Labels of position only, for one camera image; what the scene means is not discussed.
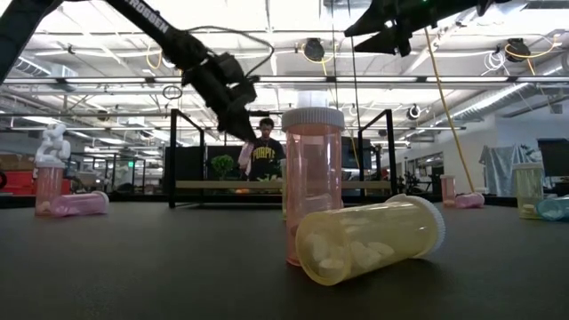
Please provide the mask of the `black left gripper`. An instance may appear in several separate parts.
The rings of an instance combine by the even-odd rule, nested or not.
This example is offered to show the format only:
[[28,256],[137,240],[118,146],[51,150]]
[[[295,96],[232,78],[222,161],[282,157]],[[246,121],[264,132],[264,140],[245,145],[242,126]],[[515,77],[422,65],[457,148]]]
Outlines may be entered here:
[[208,54],[200,64],[182,72],[181,85],[190,84],[217,116],[217,130],[241,141],[256,133],[245,106],[257,98],[257,76],[247,76],[236,58],[225,52]]

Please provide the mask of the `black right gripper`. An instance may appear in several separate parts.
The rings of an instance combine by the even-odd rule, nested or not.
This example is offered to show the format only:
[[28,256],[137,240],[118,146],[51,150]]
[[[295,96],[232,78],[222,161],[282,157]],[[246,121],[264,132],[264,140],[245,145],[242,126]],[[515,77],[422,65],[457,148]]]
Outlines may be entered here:
[[345,36],[379,32],[355,46],[356,52],[383,53],[405,57],[412,48],[410,34],[399,28],[416,30],[436,25],[439,20],[468,9],[485,7],[485,0],[383,0],[370,4],[364,14],[344,31]]

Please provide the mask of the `purple pill bottle white cap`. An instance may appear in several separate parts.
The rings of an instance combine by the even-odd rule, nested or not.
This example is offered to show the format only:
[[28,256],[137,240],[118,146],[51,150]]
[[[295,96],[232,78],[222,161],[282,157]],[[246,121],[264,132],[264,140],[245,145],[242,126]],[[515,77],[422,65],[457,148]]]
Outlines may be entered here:
[[108,208],[108,196],[100,191],[58,196],[50,204],[50,211],[56,217],[106,214]]
[[251,154],[254,149],[254,144],[252,142],[246,142],[242,148],[237,160],[239,169],[244,173],[246,176],[249,175],[251,170]]
[[455,197],[455,207],[459,209],[480,208],[485,204],[485,197],[477,192],[460,194]]

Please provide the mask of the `yellow pill bottle white cap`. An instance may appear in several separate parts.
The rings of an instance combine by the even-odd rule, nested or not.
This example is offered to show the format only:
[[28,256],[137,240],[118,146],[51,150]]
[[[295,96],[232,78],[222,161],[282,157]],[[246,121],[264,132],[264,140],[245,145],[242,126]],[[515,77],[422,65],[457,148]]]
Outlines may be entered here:
[[295,235],[297,259],[313,281],[333,286],[436,251],[445,221],[430,201],[399,194],[383,203],[312,212]]
[[287,162],[286,158],[280,160],[280,168],[281,168],[281,181],[282,181],[282,219],[284,221],[287,220]]
[[543,199],[542,163],[515,164],[512,173],[519,217],[539,220],[536,205]]

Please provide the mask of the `pink pill bottle white cap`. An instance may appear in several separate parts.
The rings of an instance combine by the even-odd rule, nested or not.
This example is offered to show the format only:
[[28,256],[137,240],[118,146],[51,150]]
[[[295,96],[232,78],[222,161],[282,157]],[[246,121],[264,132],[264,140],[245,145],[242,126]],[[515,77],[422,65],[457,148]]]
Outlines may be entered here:
[[295,108],[283,114],[282,130],[286,136],[286,261],[298,266],[295,238],[301,220],[311,212],[342,207],[341,136],[345,120],[337,109]]
[[456,198],[455,177],[443,174],[440,176],[440,182],[444,207],[454,207]]
[[61,195],[65,164],[38,162],[36,164],[35,216],[50,216],[51,202]]

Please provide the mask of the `teal pill bottle white cap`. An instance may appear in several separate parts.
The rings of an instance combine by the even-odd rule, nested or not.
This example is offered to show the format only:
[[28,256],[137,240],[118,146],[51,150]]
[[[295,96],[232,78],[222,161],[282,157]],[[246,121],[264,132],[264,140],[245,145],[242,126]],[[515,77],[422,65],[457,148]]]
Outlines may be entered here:
[[536,204],[536,212],[544,220],[569,221],[569,196],[543,199]]

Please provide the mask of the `person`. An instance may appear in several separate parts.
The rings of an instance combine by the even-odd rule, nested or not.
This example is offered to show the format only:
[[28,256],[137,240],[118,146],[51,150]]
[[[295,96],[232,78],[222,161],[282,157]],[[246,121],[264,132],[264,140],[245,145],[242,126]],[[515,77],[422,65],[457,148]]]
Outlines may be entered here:
[[271,178],[280,173],[280,160],[285,158],[282,144],[271,138],[274,121],[265,117],[260,120],[261,136],[252,143],[254,149],[251,154],[251,170],[246,178],[249,181],[260,181]]

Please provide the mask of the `small green potted plant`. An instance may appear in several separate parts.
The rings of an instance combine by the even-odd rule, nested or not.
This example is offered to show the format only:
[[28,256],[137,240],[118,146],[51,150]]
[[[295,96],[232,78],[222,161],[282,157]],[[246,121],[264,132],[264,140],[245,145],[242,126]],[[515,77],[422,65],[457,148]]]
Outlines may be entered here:
[[211,160],[211,166],[219,180],[225,180],[227,175],[233,171],[235,162],[232,156],[222,155],[214,157]]

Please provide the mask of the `long ceiling light strip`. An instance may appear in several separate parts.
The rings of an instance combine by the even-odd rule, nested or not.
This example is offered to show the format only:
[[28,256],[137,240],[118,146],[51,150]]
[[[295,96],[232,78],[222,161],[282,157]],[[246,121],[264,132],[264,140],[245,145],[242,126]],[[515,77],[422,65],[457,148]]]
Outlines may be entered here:
[[[262,84],[399,84],[435,83],[434,76],[260,76]],[[501,83],[569,83],[569,76],[441,76],[442,83],[501,84]],[[177,76],[157,77],[14,77],[4,84],[176,84]]]

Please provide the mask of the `black table mat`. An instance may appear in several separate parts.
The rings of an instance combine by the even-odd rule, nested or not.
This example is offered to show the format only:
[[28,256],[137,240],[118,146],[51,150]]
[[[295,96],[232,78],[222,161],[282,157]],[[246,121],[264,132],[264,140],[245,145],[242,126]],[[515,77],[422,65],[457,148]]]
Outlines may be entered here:
[[441,248],[333,287],[268,209],[0,211],[0,320],[569,320],[569,224],[447,210]]

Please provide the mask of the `grey cloth cover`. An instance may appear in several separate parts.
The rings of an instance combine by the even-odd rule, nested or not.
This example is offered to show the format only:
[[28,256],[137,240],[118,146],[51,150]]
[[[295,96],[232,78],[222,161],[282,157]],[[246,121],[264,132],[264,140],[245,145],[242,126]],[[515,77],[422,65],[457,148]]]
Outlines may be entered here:
[[513,166],[540,163],[541,152],[525,144],[491,148],[484,146],[479,163],[485,167],[485,186],[490,194],[510,197],[515,192]]

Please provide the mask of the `white robot figure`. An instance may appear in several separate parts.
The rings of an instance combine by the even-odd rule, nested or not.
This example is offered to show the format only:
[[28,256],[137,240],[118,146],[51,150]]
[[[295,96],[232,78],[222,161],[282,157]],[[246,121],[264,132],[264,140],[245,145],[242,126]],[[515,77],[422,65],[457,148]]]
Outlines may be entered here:
[[42,132],[42,142],[36,151],[37,164],[59,164],[71,154],[70,143],[64,139],[65,124],[48,124]]

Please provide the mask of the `black monitor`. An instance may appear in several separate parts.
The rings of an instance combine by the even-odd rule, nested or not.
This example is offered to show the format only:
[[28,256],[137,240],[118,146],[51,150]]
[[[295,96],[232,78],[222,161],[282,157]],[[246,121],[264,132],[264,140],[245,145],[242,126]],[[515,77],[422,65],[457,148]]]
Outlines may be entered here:
[[568,139],[540,139],[538,147],[547,177],[569,176]]

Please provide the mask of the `red cabinet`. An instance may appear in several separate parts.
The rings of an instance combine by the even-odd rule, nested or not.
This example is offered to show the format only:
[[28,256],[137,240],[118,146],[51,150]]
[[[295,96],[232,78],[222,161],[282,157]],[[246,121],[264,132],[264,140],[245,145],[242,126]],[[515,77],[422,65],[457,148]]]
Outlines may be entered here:
[[[12,193],[16,196],[32,196],[36,195],[36,178],[33,178],[32,171],[8,171],[5,172],[5,185],[3,192]],[[61,194],[68,195],[70,193],[70,180],[65,178],[61,186]]]

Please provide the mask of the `wooden shelf black frame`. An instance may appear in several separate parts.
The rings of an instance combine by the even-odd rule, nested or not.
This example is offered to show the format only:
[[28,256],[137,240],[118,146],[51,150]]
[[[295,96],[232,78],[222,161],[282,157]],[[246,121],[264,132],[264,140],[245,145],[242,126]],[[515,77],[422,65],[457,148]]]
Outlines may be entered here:
[[[190,123],[199,133],[198,150],[198,180],[180,180],[177,177],[177,154],[180,148],[177,145],[178,118],[182,118]],[[276,204],[279,202],[278,196],[247,196],[238,193],[216,198],[208,196],[205,191],[211,190],[230,190],[230,189],[248,189],[248,190],[281,190],[285,191],[284,180],[269,180],[249,182],[243,180],[206,180],[205,179],[205,154],[206,147],[204,144],[204,129],[196,124],[192,119],[182,113],[179,109],[170,111],[170,147],[169,162],[167,168],[167,202],[170,208],[175,208],[190,204],[204,203],[244,203],[244,204]],[[344,199],[346,204],[360,204],[373,201],[371,196],[366,192],[368,190],[383,190],[387,195],[393,196],[397,194],[397,182],[395,178],[391,181],[385,180],[364,180],[361,173],[360,180],[341,180],[341,189],[359,190],[358,196],[347,196]]]

